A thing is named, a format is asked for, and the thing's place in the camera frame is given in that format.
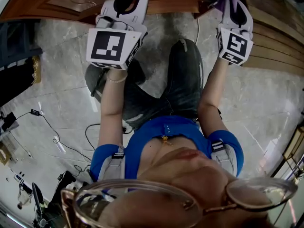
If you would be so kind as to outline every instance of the charger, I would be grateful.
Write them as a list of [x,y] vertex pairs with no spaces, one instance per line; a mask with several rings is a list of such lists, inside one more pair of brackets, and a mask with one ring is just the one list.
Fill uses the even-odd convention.
[[31,109],[31,110],[30,110],[30,113],[31,113],[32,115],[35,115],[35,116],[41,116],[40,112],[39,112],[39,111],[36,111],[36,110],[34,110],[34,109]]

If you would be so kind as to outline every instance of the wooden furniture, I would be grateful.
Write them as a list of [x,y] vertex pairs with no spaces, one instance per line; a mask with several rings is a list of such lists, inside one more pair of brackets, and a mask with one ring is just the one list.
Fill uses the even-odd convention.
[[304,76],[304,18],[285,0],[246,0],[254,19],[253,48],[244,67]]
[[[74,20],[95,24],[105,0],[10,0],[0,21],[25,18]],[[150,0],[148,14],[191,12],[197,18],[207,12],[203,0]]]
[[304,173],[304,126],[299,125],[283,153],[283,160],[272,173],[272,177],[290,179],[303,178]]

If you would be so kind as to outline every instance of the white plastic part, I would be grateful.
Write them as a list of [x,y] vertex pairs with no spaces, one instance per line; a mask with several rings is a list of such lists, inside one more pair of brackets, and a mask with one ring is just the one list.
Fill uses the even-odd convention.
[[96,67],[126,70],[141,44],[141,32],[91,28],[86,60]]
[[129,24],[129,22],[142,24],[147,13],[149,0],[139,0],[136,9],[130,14],[120,14],[119,18],[116,17],[117,12],[114,9],[115,0],[106,0],[101,8],[100,14],[103,16],[109,16],[115,18],[117,21],[123,21]]
[[219,28],[217,39],[220,58],[239,66],[247,61],[253,46],[250,39],[225,28]]
[[247,18],[247,21],[244,25],[241,26],[241,28],[238,27],[236,23],[234,23],[230,18],[230,2],[229,0],[225,0],[225,10],[223,12],[222,22],[220,23],[219,27],[226,28],[226,29],[238,29],[240,31],[245,30],[247,32],[252,33],[253,29],[253,19],[246,8],[246,6],[239,0],[238,5],[241,6],[243,12],[245,13],[245,16]]

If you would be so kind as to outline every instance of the blue shirt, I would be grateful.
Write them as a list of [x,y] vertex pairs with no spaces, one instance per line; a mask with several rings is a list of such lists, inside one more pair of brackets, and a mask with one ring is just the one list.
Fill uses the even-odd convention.
[[[210,134],[206,139],[200,132],[199,127],[190,119],[181,116],[160,116],[146,122],[131,137],[128,146],[124,150],[125,154],[125,178],[136,179],[140,157],[145,144],[158,136],[178,136],[183,135],[191,139],[198,150],[202,151],[211,159],[211,143],[218,140],[229,144],[236,153],[237,175],[242,170],[244,155],[237,138],[229,131],[218,130]],[[118,152],[119,147],[114,144],[99,146],[93,155],[91,172],[94,181],[97,181],[100,169],[105,159]]]

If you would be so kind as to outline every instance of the eyeglass frame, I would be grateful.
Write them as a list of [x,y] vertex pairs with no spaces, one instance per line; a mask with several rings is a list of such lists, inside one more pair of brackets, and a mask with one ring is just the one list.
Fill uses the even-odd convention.
[[[249,206],[250,206],[249,204],[241,205],[227,191],[228,190],[227,187],[230,184],[235,183],[237,181],[246,182],[246,181],[249,181],[249,180],[256,180],[256,181],[268,180],[268,181],[271,181],[271,182],[276,181],[276,182],[280,182],[282,185],[285,184],[286,186],[289,186],[289,189],[293,189],[293,190],[291,190],[291,194],[286,199],[284,199],[284,200],[282,199],[281,202],[279,202],[277,204],[265,205],[265,207],[261,207],[261,208],[249,208]],[[103,180],[103,181],[99,181],[99,182],[93,183],[91,185],[85,186],[83,189],[81,189],[78,192],[68,190],[68,189],[64,189],[64,190],[61,191],[62,209],[63,209],[64,216],[65,216],[65,218],[67,220],[67,223],[68,223],[70,228],[75,227],[75,226],[71,225],[71,219],[70,219],[71,208],[73,208],[73,211],[74,211],[74,214],[76,215],[76,217],[81,222],[83,222],[84,224],[87,224],[87,225],[90,225],[90,226],[93,226],[93,227],[97,226],[97,227],[100,227],[100,228],[104,228],[104,226],[102,226],[101,224],[98,224],[96,220],[93,220],[92,218],[88,217],[84,212],[82,212],[80,207],[77,205],[76,201],[77,201],[77,198],[79,198],[79,196],[83,195],[83,192],[93,191],[96,188],[105,189],[105,187],[107,187],[109,185],[111,186],[112,189],[113,188],[142,188],[142,187],[147,188],[147,186],[152,186],[152,187],[155,187],[155,188],[157,187],[157,188],[164,189],[167,192],[170,190],[175,194],[176,194],[176,191],[178,191],[181,194],[183,194],[185,196],[188,196],[189,198],[191,198],[195,202],[195,204],[197,205],[197,207],[200,209],[200,211],[202,213],[202,217],[207,215],[207,214],[213,213],[213,212],[221,212],[221,211],[226,211],[226,210],[229,210],[229,209],[238,209],[238,208],[249,211],[249,212],[264,212],[264,211],[267,211],[267,210],[270,210],[270,209],[274,209],[274,208],[286,203],[289,199],[291,199],[295,195],[295,193],[298,189],[298,187],[294,183],[292,183],[291,181],[283,180],[283,179],[277,179],[277,178],[257,177],[257,178],[234,180],[234,181],[230,182],[228,185],[225,186],[225,192],[227,194],[227,197],[233,203],[228,204],[226,206],[203,209],[199,205],[197,200],[191,194],[184,191],[183,189],[177,188],[177,187],[169,185],[169,184],[154,182],[154,181],[136,180],[136,179]]]

